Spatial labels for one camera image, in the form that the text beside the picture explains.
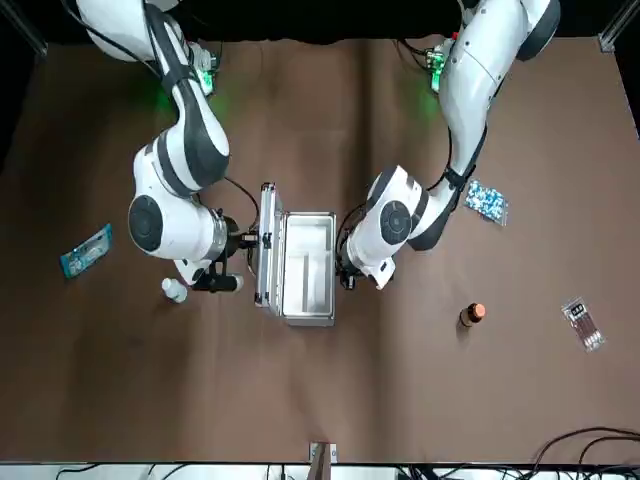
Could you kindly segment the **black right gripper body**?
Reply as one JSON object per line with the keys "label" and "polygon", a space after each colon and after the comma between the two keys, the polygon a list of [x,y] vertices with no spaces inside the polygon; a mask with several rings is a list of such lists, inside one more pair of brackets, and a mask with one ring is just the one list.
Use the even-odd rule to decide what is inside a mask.
{"label": "black right gripper body", "polygon": [[227,230],[227,240],[222,257],[229,259],[238,250],[251,249],[253,247],[253,229],[240,229],[236,221],[229,216],[224,215],[223,219]]}

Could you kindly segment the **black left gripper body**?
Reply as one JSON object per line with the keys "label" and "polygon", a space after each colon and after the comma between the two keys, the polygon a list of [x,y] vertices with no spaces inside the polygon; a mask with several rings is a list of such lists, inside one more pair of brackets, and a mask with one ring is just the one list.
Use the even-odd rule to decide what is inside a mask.
{"label": "black left gripper body", "polygon": [[355,289],[359,270],[352,264],[345,253],[340,253],[336,256],[336,275],[340,285],[345,290],[351,291]]}

